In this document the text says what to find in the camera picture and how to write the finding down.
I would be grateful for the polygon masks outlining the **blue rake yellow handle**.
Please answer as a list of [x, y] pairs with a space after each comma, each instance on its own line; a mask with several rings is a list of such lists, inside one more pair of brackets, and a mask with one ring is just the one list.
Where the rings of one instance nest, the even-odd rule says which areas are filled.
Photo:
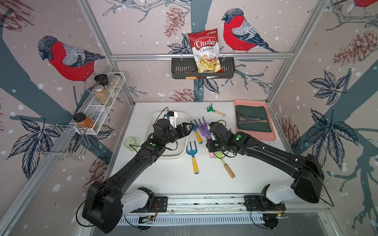
[[195, 136], [196, 136], [196, 139], [197, 139], [198, 143], [202, 144], [203, 141], [202, 141], [202, 139], [201, 139], [201, 137], [200, 137], [200, 135], [199, 135], [199, 133], [197, 131], [197, 129], [198, 129], [198, 123], [197, 123], [197, 121], [194, 120], [194, 121], [191, 121], [191, 123], [194, 124], [193, 131], [195, 132]]

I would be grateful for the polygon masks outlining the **lime rake wooden handle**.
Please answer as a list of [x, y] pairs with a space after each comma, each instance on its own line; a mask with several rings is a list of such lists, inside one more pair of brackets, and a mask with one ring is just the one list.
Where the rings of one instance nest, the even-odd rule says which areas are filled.
[[230, 177], [232, 179], [234, 179], [235, 178], [235, 174], [233, 173], [233, 171], [231, 170], [231, 168], [228, 166], [228, 164], [224, 161], [224, 154], [219, 151], [219, 152], [215, 152], [214, 155], [215, 155], [216, 159], [219, 159], [222, 162], [224, 168], [226, 169], [226, 171], [228, 172], [228, 174], [230, 175]]

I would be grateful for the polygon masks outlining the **purple rake pink handle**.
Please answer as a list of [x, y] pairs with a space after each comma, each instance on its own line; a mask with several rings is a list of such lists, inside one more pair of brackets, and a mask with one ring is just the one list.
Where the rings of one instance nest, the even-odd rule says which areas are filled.
[[199, 120], [199, 129], [200, 129], [200, 132], [201, 132], [201, 135], [206, 139], [212, 139], [211, 137], [211, 133], [210, 131], [207, 129], [207, 126], [208, 126], [208, 123], [205, 121], [204, 117], [203, 117], [203, 122], [201, 121], [201, 119], [198, 119]]

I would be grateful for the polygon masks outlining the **blue fork yellow handle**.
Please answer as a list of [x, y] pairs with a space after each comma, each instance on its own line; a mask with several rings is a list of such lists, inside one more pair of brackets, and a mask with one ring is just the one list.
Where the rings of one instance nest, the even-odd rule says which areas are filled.
[[195, 175], [199, 174], [198, 165], [197, 165], [197, 162], [196, 162], [196, 159], [195, 159], [195, 155], [198, 152], [196, 141], [189, 142], [189, 144], [187, 145], [186, 152], [187, 152], [188, 155], [190, 155], [192, 157], [194, 174]]

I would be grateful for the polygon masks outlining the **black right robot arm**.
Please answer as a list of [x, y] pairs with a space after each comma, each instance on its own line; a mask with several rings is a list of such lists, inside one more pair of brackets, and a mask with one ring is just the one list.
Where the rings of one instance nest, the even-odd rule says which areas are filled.
[[209, 128], [211, 138], [206, 146], [210, 152], [230, 151], [234, 155], [254, 157], [290, 176], [279, 184], [265, 186], [262, 195], [270, 202], [279, 204], [296, 198], [313, 204], [320, 201], [324, 174], [314, 155], [304, 157], [280, 150], [245, 132], [234, 134], [218, 122], [210, 123]]

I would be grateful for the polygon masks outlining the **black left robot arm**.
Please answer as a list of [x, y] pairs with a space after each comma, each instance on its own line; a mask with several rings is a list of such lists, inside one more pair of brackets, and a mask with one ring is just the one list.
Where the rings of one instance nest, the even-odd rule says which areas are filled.
[[194, 125], [182, 123], [174, 127], [169, 120], [159, 119], [153, 127], [152, 136], [141, 145], [134, 158], [116, 174], [102, 183], [94, 182], [88, 189], [82, 217], [106, 234], [117, 226], [124, 215], [121, 199], [126, 190], [158, 160], [167, 144], [189, 136]]

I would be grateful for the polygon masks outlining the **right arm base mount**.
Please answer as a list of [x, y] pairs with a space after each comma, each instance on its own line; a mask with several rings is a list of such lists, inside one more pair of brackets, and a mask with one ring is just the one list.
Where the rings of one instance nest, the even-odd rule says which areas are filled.
[[274, 202], [270, 201], [266, 194], [269, 188], [269, 184], [267, 184], [260, 194], [250, 194], [244, 196], [244, 206], [246, 207], [247, 211], [285, 211], [286, 207], [283, 202], [279, 204], [275, 204]]

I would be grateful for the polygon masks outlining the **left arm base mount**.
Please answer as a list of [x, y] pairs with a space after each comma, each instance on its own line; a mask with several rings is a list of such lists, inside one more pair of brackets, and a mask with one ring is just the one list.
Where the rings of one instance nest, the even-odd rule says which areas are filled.
[[168, 205], [168, 197], [167, 196], [156, 196], [153, 191], [146, 187], [139, 187], [136, 191], [137, 193], [141, 193], [143, 199], [146, 198], [146, 204], [143, 207], [138, 207], [132, 213], [143, 213], [143, 212], [166, 212], [167, 205]]

